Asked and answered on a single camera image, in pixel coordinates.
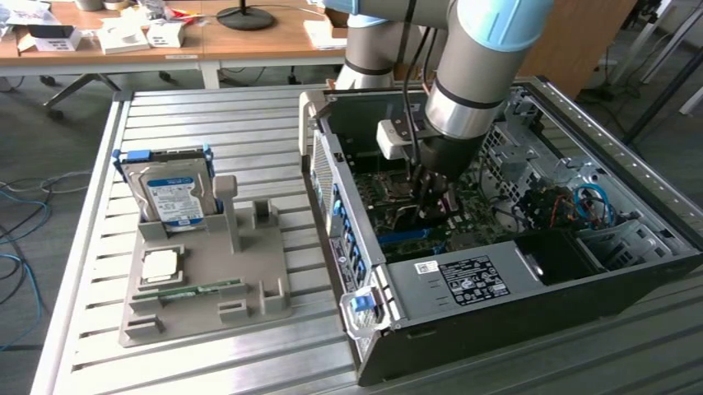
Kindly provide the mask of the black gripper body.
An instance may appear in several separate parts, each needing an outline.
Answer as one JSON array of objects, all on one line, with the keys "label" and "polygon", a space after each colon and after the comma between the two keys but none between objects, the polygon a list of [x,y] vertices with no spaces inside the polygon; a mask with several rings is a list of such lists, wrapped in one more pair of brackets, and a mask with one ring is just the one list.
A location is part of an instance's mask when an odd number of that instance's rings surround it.
[{"label": "black gripper body", "polygon": [[429,137],[420,142],[420,164],[429,172],[456,181],[477,156],[486,134],[470,139]]}]

